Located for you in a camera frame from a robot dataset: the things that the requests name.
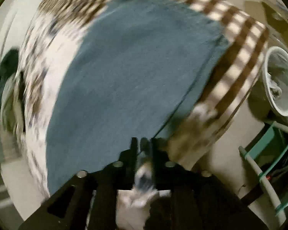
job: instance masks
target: brown and white checkered cloth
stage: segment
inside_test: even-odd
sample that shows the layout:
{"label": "brown and white checkered cloth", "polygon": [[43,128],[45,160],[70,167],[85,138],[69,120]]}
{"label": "brown and white checkered cloth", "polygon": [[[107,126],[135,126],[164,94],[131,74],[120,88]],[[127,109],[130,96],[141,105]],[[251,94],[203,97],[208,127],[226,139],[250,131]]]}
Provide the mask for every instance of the brown and white checkered cloth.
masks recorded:
{"label": "brown and white checkered cloth", "polygon": [[[108,1],[43,0],[21,49],[19,70],[24,71],[26,83],[27,157],[32,173],[38,172],[37,180],[46,190],[45,137],[56,96],[85,30],[107,8]],[[231,43],[200,98],[217,109],[219,128],[213,134],[220,137],[259,76],[268,29],[225,0],[176,1],[219,21]],[[190,149],[175,161],[190,169],[198,158]]]}

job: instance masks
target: patterned fabric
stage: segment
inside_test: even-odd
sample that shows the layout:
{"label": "patterned fabric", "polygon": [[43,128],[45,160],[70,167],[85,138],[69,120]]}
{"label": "patterned fabric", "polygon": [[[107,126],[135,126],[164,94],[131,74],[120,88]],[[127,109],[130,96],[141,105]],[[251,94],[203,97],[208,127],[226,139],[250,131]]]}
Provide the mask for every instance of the patterned fabric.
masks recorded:
{"label": "patterned fabric", "polygon": [[[48,195],[46,130],[65,72],[94,19],[110,0],[43,0],[21,48],[19,71],[24,71],[26,147],[31,172]],[[268,29],[224,0],[177,0],[225,26],[231,46],[219,60],[200,101],[218,111],[213,134],[220,137],[247,98],[267,49]],[[181,151],[175,161],[190,169],[193,150]]]}

